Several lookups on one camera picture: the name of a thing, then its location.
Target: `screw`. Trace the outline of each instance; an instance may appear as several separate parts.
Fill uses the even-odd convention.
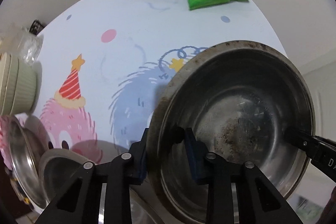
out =
[[[88,161],[88,162],[84,163],[83,167],[84,167],[84,169],[91,169],[93,167],[93,163]]]
[[[123,154],[121,155],[121,158],[122,158],[123,160],[129,160],[131,157],[132,157],[132,155],[131,155],[130,153],[123,153]]]
[[[254,163],[251,162],[251,161],[247,161],[247,162],[245,162],[245,166],[249,169],[252,169],[254,167]]]
[[[207,157],[208,160],[214,160],[216,158],[216,154],[212,153],[212,152],[209,152],[209,153],[207,153],[206,157]]]

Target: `yellow star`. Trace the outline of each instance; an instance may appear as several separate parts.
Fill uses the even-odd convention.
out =
[[[85,63],[85,60],[82,59],[82,54],[80,54],[75,60],[72,60],[71,65],[71,71],[73,71],[74,69],[76,69],[77,71],[79,71],[81,69],[81,66]]]
[[[179,59],[179,60],[173,58],[173,59],[171,60],[171,64],[169,65],[169,68],[170,68],[170,69],[174,69],[175,72],[178,72],[178,71],[183,67],[183,65],[184,65],[184,64],[183,64],[183,61],[184,61],[183,58],[181,58],[181,59]]]

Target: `round table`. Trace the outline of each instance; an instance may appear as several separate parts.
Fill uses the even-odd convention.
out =
[[[96,163],[141,139],[161,92],[200,51],[251,40],[285,54],[253,3],[189,11],[187,0],[81,0],[40,34],[38,99],[25,126]]]

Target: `stacked bowl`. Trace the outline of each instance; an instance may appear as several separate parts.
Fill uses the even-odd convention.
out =
[[[35,99],[35,72],[14,55],[3,53],[0,58],[0,114],[28,112]]]

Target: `blue cartoon monster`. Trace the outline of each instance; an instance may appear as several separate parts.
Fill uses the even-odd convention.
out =
[[[129,149],[133,142],[141,139],[166,85],[189,59],[205,49],[186,46],[170,50],[157,63],[144,63],[118,85],[119,90],[113,94],[109,106],[111,135],[116,149]]]

